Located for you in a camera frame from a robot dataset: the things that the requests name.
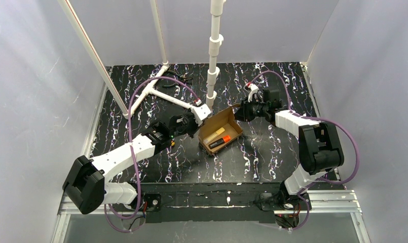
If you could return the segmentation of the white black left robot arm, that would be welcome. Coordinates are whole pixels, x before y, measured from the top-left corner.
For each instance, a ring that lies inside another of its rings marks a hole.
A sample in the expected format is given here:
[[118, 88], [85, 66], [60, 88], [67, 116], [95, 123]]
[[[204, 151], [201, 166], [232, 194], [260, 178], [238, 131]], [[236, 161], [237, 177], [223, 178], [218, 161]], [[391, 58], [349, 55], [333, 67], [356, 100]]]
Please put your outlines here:
[[142, 203], [141, 186], [128, 182], [112, 182], [112, 178], [138, 162], [171, 146], [175, 137], [190, 137], [198, 131], [211, 112], [207, 106], [193, 107], [169, 121], [156, 120], [130, 142], [100, 156], [75, 159], [62, 189], [78, 210], [89, 214], [106, 204], [136, 205]]

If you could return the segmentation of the red orange handled tool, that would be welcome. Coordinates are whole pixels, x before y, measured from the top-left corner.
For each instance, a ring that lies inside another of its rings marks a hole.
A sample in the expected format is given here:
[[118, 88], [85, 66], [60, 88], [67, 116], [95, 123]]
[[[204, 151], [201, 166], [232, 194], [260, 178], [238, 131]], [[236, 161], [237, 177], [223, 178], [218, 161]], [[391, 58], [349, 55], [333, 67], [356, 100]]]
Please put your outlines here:
[[231, 140], [231, 137], [229, 135], [226, 135], [226, 136], [224, 136], [224, 137], [222, 137], [220, 139], [217, 139], [214, 142], [210, 143], [209, 148], [210, 149], [216, 148], [216, 147], [221, 146], [221, 145], [223, 145], [225, 143], [228, 143], [230, 140]]

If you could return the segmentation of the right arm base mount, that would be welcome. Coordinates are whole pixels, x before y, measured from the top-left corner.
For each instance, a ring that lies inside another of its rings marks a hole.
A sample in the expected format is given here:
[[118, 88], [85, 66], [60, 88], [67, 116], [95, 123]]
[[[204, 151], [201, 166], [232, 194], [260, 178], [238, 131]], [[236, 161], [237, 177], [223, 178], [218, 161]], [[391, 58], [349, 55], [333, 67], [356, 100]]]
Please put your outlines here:
[[290, 195], [285, 189], [278, 192], [263, 192], [258, 194], [251, 202], [262, 211], [278, 211], [278, 210], [306, 210], [312, 208], [309, 202], [309, 196], [305, 192], [301, 195]]

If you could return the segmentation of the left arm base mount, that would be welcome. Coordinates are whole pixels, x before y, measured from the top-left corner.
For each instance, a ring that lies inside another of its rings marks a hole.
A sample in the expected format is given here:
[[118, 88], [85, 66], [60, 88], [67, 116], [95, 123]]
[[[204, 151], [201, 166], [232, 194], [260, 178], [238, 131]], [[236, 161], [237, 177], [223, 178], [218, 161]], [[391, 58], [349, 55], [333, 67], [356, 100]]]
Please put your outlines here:
[[[135, 211], [137, 204], [137, 199], [135, 199], [132, 204], [114, 204], [113, 208], [117, 212], [128, 212], [132, 213]], [[159, 212], [162, 208], [162, 195], [159, 193], [145, 193], [141, 196], [141, 206], [139, 212]]]

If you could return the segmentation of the brown cardboard box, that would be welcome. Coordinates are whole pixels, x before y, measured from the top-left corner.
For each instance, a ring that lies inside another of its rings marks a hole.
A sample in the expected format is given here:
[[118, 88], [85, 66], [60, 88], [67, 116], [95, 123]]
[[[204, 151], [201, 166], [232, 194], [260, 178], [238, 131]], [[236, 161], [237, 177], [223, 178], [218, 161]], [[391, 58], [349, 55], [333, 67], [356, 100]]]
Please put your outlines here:
[[228, 144], [238, 139], [243, 129], [234, 118], [234, 104], [207, 119], [199, 129], [199, 142], [209, 155], [214, 155]]

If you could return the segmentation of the yellow handled tool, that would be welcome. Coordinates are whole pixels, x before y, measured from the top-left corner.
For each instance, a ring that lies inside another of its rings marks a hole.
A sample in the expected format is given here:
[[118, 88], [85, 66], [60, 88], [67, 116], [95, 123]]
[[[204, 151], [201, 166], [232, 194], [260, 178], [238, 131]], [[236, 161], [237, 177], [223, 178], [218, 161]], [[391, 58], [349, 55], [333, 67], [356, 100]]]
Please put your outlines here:
[[208, 137], [206, 137], [203, 142], [205, 144], [210, 143], [211, 141], [213, 141], [217, 136], [221, 135], [223, 132], [225, 131], [225, 129], [222, 127], [220, 129], [218, 129], [217, 131], [213, 132], [212, 134], [210, 134]]

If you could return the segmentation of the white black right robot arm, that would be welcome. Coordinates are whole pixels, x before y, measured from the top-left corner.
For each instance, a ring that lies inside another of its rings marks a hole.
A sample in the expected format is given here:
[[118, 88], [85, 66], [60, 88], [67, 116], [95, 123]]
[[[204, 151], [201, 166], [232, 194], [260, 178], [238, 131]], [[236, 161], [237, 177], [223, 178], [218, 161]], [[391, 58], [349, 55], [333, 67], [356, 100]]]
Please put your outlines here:
[[279, 99], [279, 90], [264, 89], [263, 97], [259, 97], [256, 85], [247, 84], [244, 89], [248, 96], [241, 101], [235, 112], [235, 120], [250, 122], [263, 117], [273, 126], [287, 131], [299, 140], [300, 164], [281, 184], [279, 196], [289, 198], [303, 194], [312, 183], [343, 165], [344, 154], [334, 124], [311, 120], [291, 109], [284, 109]]

